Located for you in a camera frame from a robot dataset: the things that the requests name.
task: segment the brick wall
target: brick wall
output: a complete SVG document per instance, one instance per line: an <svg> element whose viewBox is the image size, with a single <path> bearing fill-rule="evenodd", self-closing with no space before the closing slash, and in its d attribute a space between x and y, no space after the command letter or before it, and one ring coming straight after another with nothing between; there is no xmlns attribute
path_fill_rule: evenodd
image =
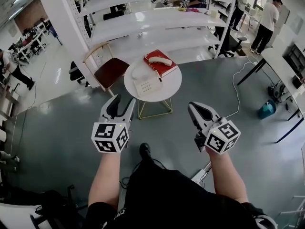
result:
<svg viewBox="0 0 305 229"><path fill-rule="evenodd" d="M40 18L47 19L48 16L41 1L34 0L15 17L15 22L21 33L23 33L24 29L33 28Z"/></svg>

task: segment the white cube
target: white cube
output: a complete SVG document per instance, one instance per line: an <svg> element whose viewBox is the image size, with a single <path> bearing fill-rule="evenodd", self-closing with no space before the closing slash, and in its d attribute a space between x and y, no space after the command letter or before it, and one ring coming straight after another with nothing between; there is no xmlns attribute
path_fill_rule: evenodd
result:
<svg viewBox="0 0 305 229"><path fill-rule="evenodd" d="M120 153L129 140L125 123L94 123L91 139L100 153Z"/></svg>
<svg viewBox="0 0 305 229"><path fill-rule="evenodd" d="M228 121L211 128L204 144L213 151L223 154L235 145L240 134L233 122Z"/></svg>

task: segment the blue trash bin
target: blue trash bin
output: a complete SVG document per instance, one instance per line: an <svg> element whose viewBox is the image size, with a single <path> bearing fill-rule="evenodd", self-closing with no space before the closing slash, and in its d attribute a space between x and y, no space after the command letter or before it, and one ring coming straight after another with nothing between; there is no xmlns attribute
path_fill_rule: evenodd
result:
<svg viewBox="0 0 305 229"><path fill-rule="evenodd" d="M276 112L275 102L273 100L268 100L259 110L258 117L262 120L268 116L273 115Z"/></svg>

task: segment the white t-shirt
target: white t-shirt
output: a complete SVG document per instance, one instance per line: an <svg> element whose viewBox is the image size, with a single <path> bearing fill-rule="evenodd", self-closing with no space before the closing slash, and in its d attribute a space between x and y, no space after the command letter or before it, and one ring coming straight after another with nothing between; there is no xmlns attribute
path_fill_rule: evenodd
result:
<svg viewBox="0 0 305 229"><path fill-rule="evenodd" d="M4 65L8 65L10 63L10 68L8 68L8 71L10 73L13 73L17 69L17 64L12 59L13 51L4 51L3 52L3 62Z"/></svg>
<svg viewBox="0 0 305 229"><path fill-rule="evenodd" d="M238 0L238 8L244 12L245 4L247 3L247 0Z"/></svg>
<svg viewBox="0 0 305 229"><path fill-rule="evenodd" d="M264 6L263 16L261 20L261 25L265 26L267 29L274 31L275 24L274 19L278 20L280 13L278 12L275 5L272 3L266 3Z"/></svg>

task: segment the man in white shirt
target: man in white shirt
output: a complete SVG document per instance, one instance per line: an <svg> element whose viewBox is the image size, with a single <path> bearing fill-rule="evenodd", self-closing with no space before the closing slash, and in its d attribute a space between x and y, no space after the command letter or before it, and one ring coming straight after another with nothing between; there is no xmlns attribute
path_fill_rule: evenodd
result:
<svg viewBox="0 0 305 229"><path fill-rule="evenodd" d="M32 89L35 82L21 73L18 65L18 59L15 58L13 51L2 51L0 49L0 60L3 62L4 71L8 70L12 76L26 84L29 90Z"/></svg>
<svg viewBox="0 0 305 229"><path fill-rule="evenodd" d="M244 8L247 5L247 0L238 0L238 4L234 10L234 13L231 18L230 26L233 31L238 31L237 25L244 14Z"/></svg>
<svg viewBox="0 0 305 229"><path fill-rule="evenodd" d="M275 23L278 21L279 11L278 9L283 5L281 0L273 0L272 3L266 3L264 6L264 12L262 20L257 32L257 36L250 47L251 52L255 52L260 55L265 49L266 45L270 41L273 31L275 30Z"/></svg>

